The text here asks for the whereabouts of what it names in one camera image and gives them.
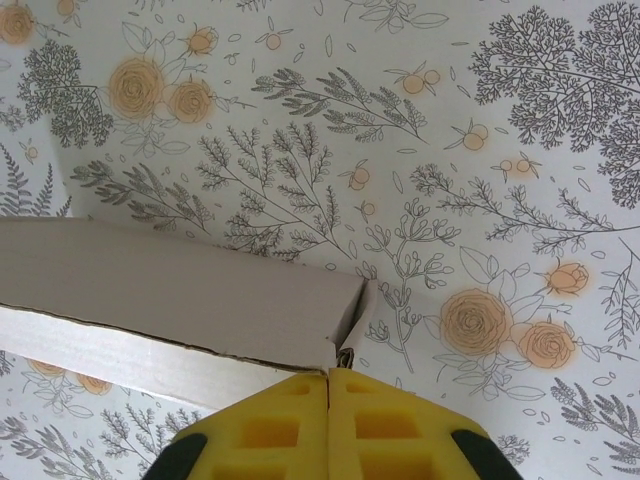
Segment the cardboard box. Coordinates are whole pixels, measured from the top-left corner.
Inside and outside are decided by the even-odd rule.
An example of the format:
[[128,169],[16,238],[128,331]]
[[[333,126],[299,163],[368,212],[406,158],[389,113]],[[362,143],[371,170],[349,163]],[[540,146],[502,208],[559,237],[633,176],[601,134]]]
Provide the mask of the cardboard box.
[[82,219],[1,220],[0,271],[0,349],[212,409],[334,366],[376,292]]

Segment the leaf sprig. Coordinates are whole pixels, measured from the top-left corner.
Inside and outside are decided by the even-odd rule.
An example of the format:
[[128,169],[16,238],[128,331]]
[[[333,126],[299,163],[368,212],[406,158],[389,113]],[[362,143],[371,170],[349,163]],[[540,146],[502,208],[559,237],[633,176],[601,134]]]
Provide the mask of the leaf sprig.
[[640,475],[640,467],[634,466],[640,461],[640,426],[635,410],[616,395],[605,397],[596,394],[591,398],[578,383],[574,383],[572,388],[559,378],[555,381],[551,394],[564,405],[562,417],[565,421],[588,432],[604,427],[621,437],[615,443],[603,442],[614,452],[609,458],[622,464],[612,465],[612,468],[630,475]]
[[386,87],[368,92],[347,70],[337,70],[338,74],[329,72],[328,78],[317,79],[324,85],[323,92],[308,89],[306,79],[289,68],[258,77],[252,90],[268,94],[267,100],[283,99],[290,115],[313,117],[324,112],[330,131],[354,135],[357,142],[381,141],[385,130],[400,129],[427,143],[419,132],[427,120],[411,100],[401,100]]
[[126,203],[133,212],[131,218],[152,223],[154,230],[174,231],[176,222],[180,220],[209,234],[206,223],[213,219],[213,214],[200,197],[190,194],[177,182],[170,187],[164,186],[156,174],[142,163],[140,168],[132,167],[131,171],[123,172],[128,183],[118,181],[113,169],[101,160],[76,167],[73,171],[75,175],[71,178],[85,182],[82,187],[97,187],[95,193],[102,197],[102,203],[114,206]]
[[[262,146],[257,128],[238,132],[229,127],[227,134],[240,155],[237,166],[223,139],[202,137],[198,144],[208,161],[196,170],[204,178],[204,190],[215,192],[232,183],[241,189],[240,210],[227,221],[225,232],[231,248],[293,261],[328,243],[350,257],[334,236],[340,215],[331,186],[324,189],[325,201],[321,200],[318,187],[329,174],[333,154],[320,146],[315,126],[307,123],[301,128],[292,122]],[[288,206],[274,198],[274,186]],[[289,244],[283,245],[287,232]]]
[[[400,240],[400,244],[393,249],[391,247],[391,230],[384,229],[380,225],[374,228],[367,227],[367,235],[373,240],[373,244],[365,243],[364,249],[370,252],[384,253],[393,263],[396,273],[401,282],[400,288],[393,288],[388,282],[382,282],[379,290],[385,302],[395,313],[396,336],[392,339],[389,328],[383,320],[380,320],[378,327],[369,325],[369,331],[365,337],[377,343],[387,344],[393,351],[402,353],[407,363],[407,368],[413,373],[413,366],[409,358],[406,343],[411,337],[413,328],[423,321],[423,315],[411,313],[409,301],[411,299],[411,287],[408,283],[412,279],[421,279],[428,289],[443,287],[447,283],[443,279],[434,278],[438,275],[448,275],[453,273],[453,268],[444,266],[440,262],[444,258],[442,253],[435,253],[427,261],[423,261],[417,251],[411,254],[405,253],[408,244],[441,242],[449,247],[453,246],[453,239],[457,237],[461,230],[453,226],[447,226],[448,220],[435,219],[429,222],[425,217],[430,212],[429,207],[419,204],[419,199],[406,202],[404,205],[405,214],[400,219],[400,226],[394,230],[395,236]],[[377,278],[375,266],[363,262],[362,269],[356,268],[356,273],[369,280]]]
[[569,197],[566,189],[559,190],[558,208],[567,219],[576,222],[574,225],[568,225],[554,218],[552,214],[530,205],[527,201],[527,190],[523,185],[510,188],[509,194],[504,197],[512,206],[512,212],[506,213],[503,201],[496,199],[491,185],[480,178],[476,177],[468,182],[471,193],[464,189],[456,192],[453,180],[446,177],[435,164],[428,164],[418,167],[411,174],[411,180],[415,183],[416,189],[427,196],[432,196],[437,191],[447,194],[444,200],[440,200],[438,208],[450,208],[459,215],[472,215],[480,211],[499,217],[500,223],[494,224],[493,229],[486,232],[487,240],[512,242],[520,232],[530,233],[535,239],[533,251],[537,254],[561,257],[567,247],[571,248],[572,253],[586,248],[585,237],[588,235],[640,228],[640,225],[615,227],[606,215],[590,214],[580,207],[576,198]]

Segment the yellow foam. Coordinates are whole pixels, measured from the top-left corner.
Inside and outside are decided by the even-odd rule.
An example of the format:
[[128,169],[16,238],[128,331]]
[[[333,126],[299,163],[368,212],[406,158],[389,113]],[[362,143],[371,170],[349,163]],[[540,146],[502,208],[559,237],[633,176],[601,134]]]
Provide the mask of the yellow foam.
[[208,441],[189,480],[326,480],[327,381],[296,375],[182,430]]
[[475,422],[347,369],[329,373],[330,480],[475,480],[451,438]]

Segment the wallpaper pattern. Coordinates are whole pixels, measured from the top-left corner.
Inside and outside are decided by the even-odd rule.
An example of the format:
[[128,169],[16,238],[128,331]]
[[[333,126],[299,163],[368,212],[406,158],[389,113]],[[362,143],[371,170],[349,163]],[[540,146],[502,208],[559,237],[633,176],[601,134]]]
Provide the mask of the wallpaper pattern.
[[[640,476],[634,2],[5,0],[0,38],[4,215],[377,279],[354,368],[527,479]],[[134,478],[203,414],[0,360],[9,480]]]

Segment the orange flower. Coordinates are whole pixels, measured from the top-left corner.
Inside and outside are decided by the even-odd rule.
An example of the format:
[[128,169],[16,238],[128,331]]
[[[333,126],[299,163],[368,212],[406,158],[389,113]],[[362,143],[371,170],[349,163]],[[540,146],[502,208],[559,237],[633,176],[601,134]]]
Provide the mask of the orange flower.
[[589,272],[579,263],[560,265],[553,272],[544,275],[550,292],[573,293],[582,290],[589,281]]
[[210,113],[210,95],[211,89],[204,80],[183,82],[173,91],[169,110],[182,123],[197,123]]
[[549,322],[518,324],[511,329],[511,336],[520,354],[540,368],[560,368],[576,349],[569,333]]
[[49,377],[59,377],[60,375],[64,375],[64,368],[57,367],[56,365],[50,365],[44,362],[38,362],[37,360],[27,359],[27,363],[29,366],[33,368],[36,372],[40,372],[43,375],[47,375]]
[[509,308],[477,288],[453,295],[442,306],[441,318],[445,339],[467,355],[497,351],[513,325]]
[[162,94],[162,74],[155,63],[132,59],[122,63],[109,80],[111,105],[132,120],[149,116]]
[[218,45],[218,33],[213,27],[197,29],[193,35],[185,40],[189,55],[206,55]]
[[88,375],[82,375],[81,373],[76,373],[76,378],[87,392],[94,395],[105,395],[109,390],[111,390],[111,384],[104,380],[89,377]]
[[0,38],[10,45],[26,42],[33,33],[33,16],[29,7],[10,5],[0,10]]

